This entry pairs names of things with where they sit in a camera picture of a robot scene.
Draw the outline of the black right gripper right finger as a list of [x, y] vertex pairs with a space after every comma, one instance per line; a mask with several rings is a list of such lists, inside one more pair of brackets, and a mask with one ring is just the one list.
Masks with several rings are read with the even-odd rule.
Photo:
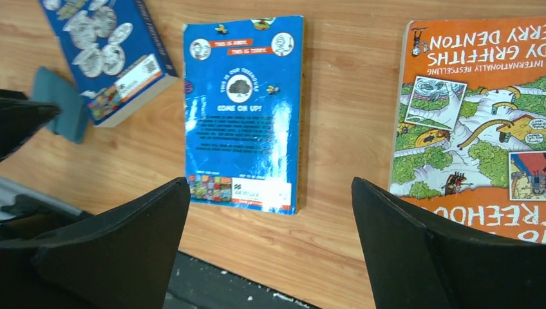
[[544, 308], [545, 246], [456, 223], [360, 177], [352, 208], [377, 308]]

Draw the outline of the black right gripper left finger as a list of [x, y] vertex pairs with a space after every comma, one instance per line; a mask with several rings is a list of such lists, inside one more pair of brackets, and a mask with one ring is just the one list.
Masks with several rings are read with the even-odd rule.
[[2, 181], [1, 307], [163, 307], [189, 200], [178, 177], [92, 215]]

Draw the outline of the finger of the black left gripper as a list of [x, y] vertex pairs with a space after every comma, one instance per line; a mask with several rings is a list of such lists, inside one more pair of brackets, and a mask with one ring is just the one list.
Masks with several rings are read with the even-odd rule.
[[59, 106], [30, 100], [23, 92], [1, 90], [1, 160], [61, 114]]

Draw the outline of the dark blue treehouse book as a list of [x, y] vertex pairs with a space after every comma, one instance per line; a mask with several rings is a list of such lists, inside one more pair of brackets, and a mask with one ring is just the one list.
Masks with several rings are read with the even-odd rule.
[[95, 127], [115, 127], [179, 75], [144, 1], [39, 1]]

